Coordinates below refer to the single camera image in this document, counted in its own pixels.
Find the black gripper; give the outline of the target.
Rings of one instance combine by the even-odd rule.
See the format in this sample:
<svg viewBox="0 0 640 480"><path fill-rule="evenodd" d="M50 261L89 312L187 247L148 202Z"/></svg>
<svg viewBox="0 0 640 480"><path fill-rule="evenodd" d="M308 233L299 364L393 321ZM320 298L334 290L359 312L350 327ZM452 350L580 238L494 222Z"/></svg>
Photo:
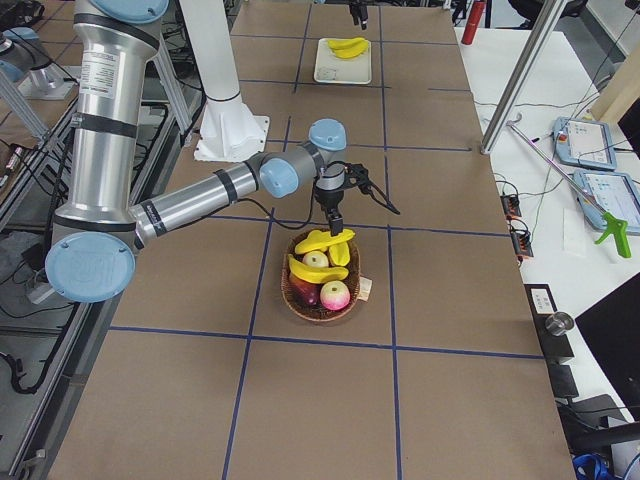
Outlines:
<svg viewBox="0 0 640 480"><path fill-rule="evenodd" d="M363 164L332 162L314 185L314 198L325 212L332 236L343 232L343 217L339 205L344 192L358 188L362 194L370 192L369 171Z"/></svg>
<svg viewBox="0 0 640 480"><path fill-rule="evenodd" d="M366 30L368 28L368 11L366 10L366 3L361 0L350 0L348 5L354 26L359 26L360 23L361 29Z"/></svg>

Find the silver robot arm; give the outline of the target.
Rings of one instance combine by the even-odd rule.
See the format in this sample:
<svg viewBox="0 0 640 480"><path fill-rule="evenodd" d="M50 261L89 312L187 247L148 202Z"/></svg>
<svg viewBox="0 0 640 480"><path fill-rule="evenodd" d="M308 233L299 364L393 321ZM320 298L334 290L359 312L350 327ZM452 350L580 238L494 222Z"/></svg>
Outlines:
<svg viewBox="0 0 640 480"><path fill-rule="evenodd" d="M145 68L160 51L167 7L164 1L75 6L74 29L84 51L71 181L67 201L54 214L45 259L52 288L74 302L119 295L134 275L136 249L258 190L281 198L312 182L331 230L342 227L344 126L320 119L293 150L265 151L269 121L242 99L220 1L185 1L181 10L206 99L196 156L225 168L178 191L130 202Z"/></svg>

